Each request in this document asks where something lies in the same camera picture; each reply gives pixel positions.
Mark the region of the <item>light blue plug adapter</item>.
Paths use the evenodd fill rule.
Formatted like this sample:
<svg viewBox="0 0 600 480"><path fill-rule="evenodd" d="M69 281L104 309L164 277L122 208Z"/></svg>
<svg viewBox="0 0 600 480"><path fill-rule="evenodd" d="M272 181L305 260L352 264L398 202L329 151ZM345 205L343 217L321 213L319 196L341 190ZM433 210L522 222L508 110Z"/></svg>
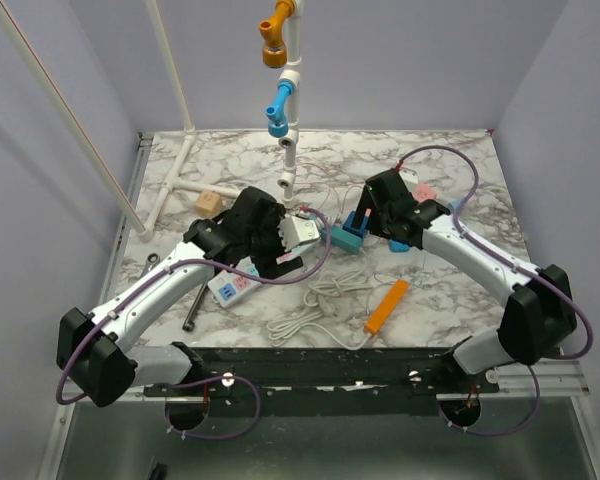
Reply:
<svg viewBox="0 0 600 480"><path fill-rule="evenodd" d="M388 247L392 253L407 253L411 250L409 245L394 239L388 241Z"/></svg>

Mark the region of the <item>pink cube socket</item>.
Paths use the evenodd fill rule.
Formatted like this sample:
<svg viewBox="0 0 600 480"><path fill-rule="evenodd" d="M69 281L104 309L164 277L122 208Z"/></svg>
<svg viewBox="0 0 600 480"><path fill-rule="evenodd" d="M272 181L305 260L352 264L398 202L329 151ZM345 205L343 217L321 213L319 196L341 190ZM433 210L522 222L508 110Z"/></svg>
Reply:
<svg viewBox="0 0 600 480"><path fill-rule="evenodd" d="M422 203L427 200L435 200L437 194L430 186L418 183L412 191L412 196L418 203Z"/></svg>

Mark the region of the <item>dark blue cube socket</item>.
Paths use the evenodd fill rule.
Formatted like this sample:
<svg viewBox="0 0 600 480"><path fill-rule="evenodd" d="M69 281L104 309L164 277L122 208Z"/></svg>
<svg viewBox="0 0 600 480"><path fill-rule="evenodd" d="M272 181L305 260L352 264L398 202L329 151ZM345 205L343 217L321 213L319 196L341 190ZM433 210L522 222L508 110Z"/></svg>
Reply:
<svg viewBox="0 0 600 480"><path fill-rule="evenodd" d="M356 212L355 211L351 211L345 222L342 225L342 228L344 231L355 235L359 238L364 238L368 232L368 230L363 230L361 227L362 221L363 221L363 217L362 220L360 221L359 224L354 224L354 220L356 219Z"/></svg>

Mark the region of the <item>wooden cube socket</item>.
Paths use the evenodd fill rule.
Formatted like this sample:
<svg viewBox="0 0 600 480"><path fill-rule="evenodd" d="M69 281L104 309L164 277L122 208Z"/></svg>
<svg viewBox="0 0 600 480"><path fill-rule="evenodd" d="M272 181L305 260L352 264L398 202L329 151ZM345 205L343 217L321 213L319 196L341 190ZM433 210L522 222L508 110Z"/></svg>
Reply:
<svg viewBox="0 0 600 480"><path fill-rule="evenodd" d="M213 218L224 209L224 202L217 192L204 190L199 194L194 207L200 217Z"/></svg>

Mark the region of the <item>teal USB power strip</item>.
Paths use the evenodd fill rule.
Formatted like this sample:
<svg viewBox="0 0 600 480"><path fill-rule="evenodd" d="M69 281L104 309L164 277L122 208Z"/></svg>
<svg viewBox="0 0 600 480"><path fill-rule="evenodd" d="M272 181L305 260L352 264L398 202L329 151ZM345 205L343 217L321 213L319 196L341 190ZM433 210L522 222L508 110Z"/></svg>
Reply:
<svg viewBox="0 0 600 480"><path fill-rule="evenodd" d="M333 225L330 229L331 246L339 248L349 254L357 254L363 244L363 239L350 233L340 226Z"/></svg>

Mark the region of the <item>white long power strip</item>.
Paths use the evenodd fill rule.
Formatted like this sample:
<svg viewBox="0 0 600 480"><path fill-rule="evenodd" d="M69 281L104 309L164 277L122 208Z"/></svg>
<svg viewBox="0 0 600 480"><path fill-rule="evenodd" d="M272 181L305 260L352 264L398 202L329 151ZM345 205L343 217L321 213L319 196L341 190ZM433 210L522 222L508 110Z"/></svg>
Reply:
<svg viewBox="0 0 600 480"><path fill-rule="evenodd" d="M240 302L261 286L260 282L226 270L218 273L207 283L216 303L225 309Z"/></svg>

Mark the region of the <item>orange power strip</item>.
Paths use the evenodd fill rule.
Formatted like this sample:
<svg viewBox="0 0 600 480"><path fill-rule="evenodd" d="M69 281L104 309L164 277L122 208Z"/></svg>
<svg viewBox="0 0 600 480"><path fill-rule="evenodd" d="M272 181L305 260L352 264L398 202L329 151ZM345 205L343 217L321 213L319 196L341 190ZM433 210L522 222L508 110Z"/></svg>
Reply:
<svg viewBox="0 0 600 480"><path fill-rule="evenodd" d="M409 287L410 284L404 280L397 280L392 285L365 323L364 331L366 334L375 336L381 330L390 315L402 301Z"/></svg>

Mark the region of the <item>pink plug adapter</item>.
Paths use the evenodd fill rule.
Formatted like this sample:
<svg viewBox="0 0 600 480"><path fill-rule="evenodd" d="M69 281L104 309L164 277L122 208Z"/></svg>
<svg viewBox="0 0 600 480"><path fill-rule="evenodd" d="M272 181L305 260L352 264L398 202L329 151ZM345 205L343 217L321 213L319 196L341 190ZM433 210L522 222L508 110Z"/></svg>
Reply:
<svg viewBox="0 0 600 480"><path fill-rule="evenodd" d="M278 265L280 265L280 264L285 263L287 261L294 260L294 259L296 259L300 255L301 255L301 253L299 252L299 250L298 249L294 249L294 250L292 250L290 252L287 252L284 255L278 257L276 259L276 262L277 262Z"/></svg>

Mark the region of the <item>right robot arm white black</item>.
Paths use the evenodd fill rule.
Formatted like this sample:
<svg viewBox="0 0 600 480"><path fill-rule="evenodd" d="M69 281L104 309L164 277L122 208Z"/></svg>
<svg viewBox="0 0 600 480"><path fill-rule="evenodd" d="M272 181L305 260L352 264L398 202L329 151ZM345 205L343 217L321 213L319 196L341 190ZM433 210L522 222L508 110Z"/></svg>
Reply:
<svg viewBox="0 0 600 480"><path fill-rule="evenodd" d="M555 265L537 269L486 242L476 246L452 211L435 200L418 202L395 169L367 179L354 225L370 234L426 251L455 266L503 307L498 328L471 336L447 351L438 372L442 384L460 392L493 367L533 365L574 332L569 279Z"/></svg>

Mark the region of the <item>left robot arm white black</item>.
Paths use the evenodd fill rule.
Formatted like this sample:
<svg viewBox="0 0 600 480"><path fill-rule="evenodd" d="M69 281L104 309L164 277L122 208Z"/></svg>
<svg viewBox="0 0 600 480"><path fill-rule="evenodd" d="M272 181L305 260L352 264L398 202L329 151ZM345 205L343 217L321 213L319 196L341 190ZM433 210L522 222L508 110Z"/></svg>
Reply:
<svg viewBox="0 0 600 480"><path fill-rule="evenodd" d="M174 342L142 351L136 342L185 294L244 258L270 283L300 268L299 259L277 261L285 252L279 231L285 216L271 195L248 187L231 208L195 220L166 258L126 291L89 313L71 309L59 326L61 378L72 380L98 407L132 386L169 384L181 395L194 393L202 372L192 350Z"/></svg>

